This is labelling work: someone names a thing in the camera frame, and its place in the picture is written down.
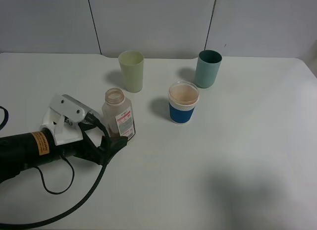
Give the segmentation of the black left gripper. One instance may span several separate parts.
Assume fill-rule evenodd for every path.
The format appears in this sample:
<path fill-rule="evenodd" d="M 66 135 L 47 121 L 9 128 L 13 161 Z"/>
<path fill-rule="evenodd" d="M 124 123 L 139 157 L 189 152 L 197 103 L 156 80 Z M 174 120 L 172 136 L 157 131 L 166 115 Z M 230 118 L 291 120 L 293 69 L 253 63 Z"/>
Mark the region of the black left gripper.
<path fill-rule="evenodd" d="M 128 142 L 128 137 L 102 137 L 101 145 L 97 147 L 89 138 L 86 131 L 96 128 L 94 124 L 78 123 L 83 139 L 80 141 L 61 145 L 61 153 L 65 157 L 75 156 L 80 159 L 94 162 L 98 165 L 108 164 L 111 159 L 123 149 Z"/>

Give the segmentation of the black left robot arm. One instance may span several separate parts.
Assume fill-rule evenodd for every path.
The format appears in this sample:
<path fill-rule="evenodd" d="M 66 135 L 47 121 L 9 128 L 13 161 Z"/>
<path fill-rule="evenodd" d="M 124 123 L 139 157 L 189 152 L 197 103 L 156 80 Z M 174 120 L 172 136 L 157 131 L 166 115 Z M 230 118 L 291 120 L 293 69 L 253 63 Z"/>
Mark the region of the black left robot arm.
<path fill-rule="evenodd" d="M 96 147 L 87 130 L 99 128 L 104 135 L 101 145 Z M 0 139 L 0 181 L 14 178 L 22 171 L 51 163 L 59 159 L 75 156 L 98 165 L 109 161 L 127 145 L 125 136 L 109 137 L 102 124 L 79 123 L 83 139 L 68 144 L 55 145 L 53 135 L 47 128 Z"/>

